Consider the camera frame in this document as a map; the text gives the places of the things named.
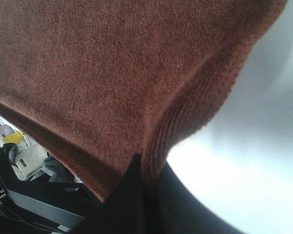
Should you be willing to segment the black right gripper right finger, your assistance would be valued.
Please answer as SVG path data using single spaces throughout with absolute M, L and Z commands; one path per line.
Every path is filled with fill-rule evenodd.
M 239 230 L 198 201 L 168 164 L 149 198 L 151 234 L 238 234 Z

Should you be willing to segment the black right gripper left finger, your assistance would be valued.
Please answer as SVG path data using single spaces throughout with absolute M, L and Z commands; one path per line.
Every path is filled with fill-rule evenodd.
M 97 209 L 72 229 L 73 234 L 157 234 L 159 221 L 141 179 L 135 154 L 120 184 Z

